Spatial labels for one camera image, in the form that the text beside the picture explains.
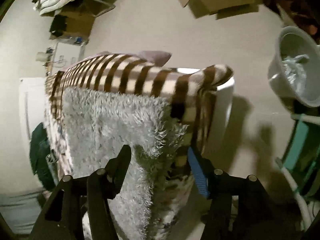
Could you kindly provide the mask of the floral brown checkered blanket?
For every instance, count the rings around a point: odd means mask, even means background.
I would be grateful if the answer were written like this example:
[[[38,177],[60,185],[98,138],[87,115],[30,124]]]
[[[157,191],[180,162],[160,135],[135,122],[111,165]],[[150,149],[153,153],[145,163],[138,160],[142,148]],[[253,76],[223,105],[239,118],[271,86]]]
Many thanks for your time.
[[[167,68],[170,54],[155,52],[151,57],[103,52],[88,57],[46,78],[45,128],[50,147],[57,156],[57,175],[72,174],[71,156],[62,124],[62,96],[67,88],[89,89],[104,93],[149,96],[171,100],[177,81],[177,70]],[[182,190],[188,198],[194,182],[187,156],[176,157],[168,176],[169,181],[181,180],[188,188]]]

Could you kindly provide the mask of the dark green garment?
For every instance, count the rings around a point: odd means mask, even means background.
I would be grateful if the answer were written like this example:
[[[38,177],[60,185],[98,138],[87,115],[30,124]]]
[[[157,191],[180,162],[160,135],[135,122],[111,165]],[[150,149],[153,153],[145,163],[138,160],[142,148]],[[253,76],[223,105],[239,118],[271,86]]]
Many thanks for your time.
[[[33,130],[30,142],[29,159],[34,175],[37,175],[42,186],[47,191],[53,191],[55,183],[46,161],[46,156],[50,153],[50,145],[46,129],[43,123],[39,123]]]

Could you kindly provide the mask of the teal white drying rack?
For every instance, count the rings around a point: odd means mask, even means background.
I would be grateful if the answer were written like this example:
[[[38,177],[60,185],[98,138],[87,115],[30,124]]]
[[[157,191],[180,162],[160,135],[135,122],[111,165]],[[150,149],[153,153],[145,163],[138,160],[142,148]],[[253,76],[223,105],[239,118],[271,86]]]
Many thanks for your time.
[[[283,157],[276,163],[288,182],[302,215],[303,229],[319,222],[308,202],[319,202],[319,117],[293,114],[295,121]]]

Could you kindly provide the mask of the brown cardboard box with items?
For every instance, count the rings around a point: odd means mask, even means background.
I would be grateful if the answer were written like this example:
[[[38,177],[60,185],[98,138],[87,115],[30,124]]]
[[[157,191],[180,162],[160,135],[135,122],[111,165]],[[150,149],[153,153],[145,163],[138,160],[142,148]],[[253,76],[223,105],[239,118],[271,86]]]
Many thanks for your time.
[[[49,29],[50,40],[80,39],[88,42],[95,19],[113,10],[113,4],[84,1],[78,7],[66,5],[54,16]]]

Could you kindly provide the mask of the grey fluffy pants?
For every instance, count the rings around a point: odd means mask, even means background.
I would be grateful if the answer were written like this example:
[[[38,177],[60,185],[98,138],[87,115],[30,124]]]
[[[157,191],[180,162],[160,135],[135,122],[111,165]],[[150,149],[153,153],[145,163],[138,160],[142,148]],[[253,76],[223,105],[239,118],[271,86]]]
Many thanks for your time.
[[[170,112],[163,98],[71,87],[63,93],[62,124],[75,178],[131,147],[121,190],[108,202],[121,239],[166,239],[188,198],[182,193],[187,183],[168,180],[187,131]]]

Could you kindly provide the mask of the dark red cloth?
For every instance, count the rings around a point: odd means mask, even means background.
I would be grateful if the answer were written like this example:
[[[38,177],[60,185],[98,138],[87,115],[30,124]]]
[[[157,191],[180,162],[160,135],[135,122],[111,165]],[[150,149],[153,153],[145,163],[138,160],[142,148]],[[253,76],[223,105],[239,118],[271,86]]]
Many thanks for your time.
[[[263,3],[278,15],[283,10],[319,44],[319,0],[263,0]]]

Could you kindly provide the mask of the white plastic bucket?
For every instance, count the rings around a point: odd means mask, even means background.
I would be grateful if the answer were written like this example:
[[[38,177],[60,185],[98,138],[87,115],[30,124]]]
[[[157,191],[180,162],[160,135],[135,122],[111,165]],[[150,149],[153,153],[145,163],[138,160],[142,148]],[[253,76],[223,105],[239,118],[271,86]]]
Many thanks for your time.
[[[319,107],[319,45],[302,29],[283,28],[267,78],[280,100]]]

